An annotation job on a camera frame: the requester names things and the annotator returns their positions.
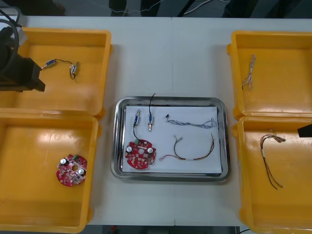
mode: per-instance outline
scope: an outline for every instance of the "stainless steel tray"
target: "stainless steel tray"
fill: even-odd
[[[111,169],[113,175],[121,180],[149,180],[149,181],[196,181],[222,182],[230,175],[230,155],[228,145],[228,130],[226,109],[222,101],[209,97],[154,97],[152,106],[180,106],[180,107],[217,107],[219,148],[222,173],[141,173],[123,172],[122,160],[124,156],[125,118],[127,106],[148,106],[151,97],[124,97],[118,101],[115,110],[114,139]]]

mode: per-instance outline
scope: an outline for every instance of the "yellow tray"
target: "yellow tray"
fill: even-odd
[[[312,232],[312,138],[299,138],[297,129],[310,118],[242,117],[233,127],[240,173],[240,219],[255,233],[305,234]],[[269,182],[260,138],[270,134],[286,139],[265,141],[266,159],[274,178]]]
[[[0,92],[0,113],[104,116],[103,99],[111,33],[102,30],[23,28],[27,41],[19,54],[39,66],[51,59],[79,62],[75,80],[69,64],[58,62],[41,71],[45,91]]]
[[[232,34],[234,116],[312,117],[312,33],[249,32]],[[242,81],[253,67],[253,90]]]
[[[0,114],[0,230],[81,232],[89,210],[98,121],[88,116]],[[88,161],[86,180],[63,186],[57,164]]]

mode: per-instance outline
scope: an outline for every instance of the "white table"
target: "white table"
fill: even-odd
[[[27,26],[108,29],[111,54],[91,224],[241,226],[230,58],[234,30],[310,31],[309,19],[27,17]],[[227,107],[231,176],[223,184],[123,182],[111,173],[113,115],[124,96],[215,97]],[[148,208],[137,202],[148,202]]]

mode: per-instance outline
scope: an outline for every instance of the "red circuit board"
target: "red circuit board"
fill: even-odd
[[[138,144],[130,142],[127,147],[131,147],[132,151],[125,153],[125,157],[130,166],[135,169],[143,170],[148,168],[148,165],[152,165],[155,162],[156,149],[152,147],[152,144],[146,140],[139,140]],[[148,149],[152,148],[153,152],[148,153]]]
[[[62,185],[72,187],[79,185],[86,178],[88,162],[82,156],[69,155],[64,158],[66,163],[63,165],[58,163],[57,178]],[[78,173],[79,169],[84,170],[84,174]]]

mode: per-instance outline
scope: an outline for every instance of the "brown wire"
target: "brown wire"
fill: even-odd
[[[274,135],[272,135],[272,134],[266,134],[266,135],[264,135],[264,136],[260,139],[260,148],[261,148],[261,150],[263,150],[264,141],[265,141],[266,139],[269,139],[269,138],[273,138],[273,139],[276,140],[278,143],[281,143],[281,142],[286,141],[286,139],[284,139],[284,138],[282,138],[282,137],[279,137],[279,136],[276,136],[276,134],[274,134]],[[271,171],[270,171],[270,168],[269,168],[269,166],[268,166],[267,160],[266,160],[266,158],[265,158],[264,155],[263,155],[263,161],[264,161],[264,165],[265,165],[265,167],[266,167],[267,175],[268,175],[268,178],[269,178],[269,181],[270,181],[271,185],[272,185],[275,189],[277,189],[277,188],[273,185],[273,183],[272,183],[272,181],[271,181],[271,178],[272,178],[272,180],[273,180],[279,187],[284,188],[283,185],[281,185],[280,183],[278,183],[278,182],[274,179],[274,176],[272,175],[272,173],[271,173]]]

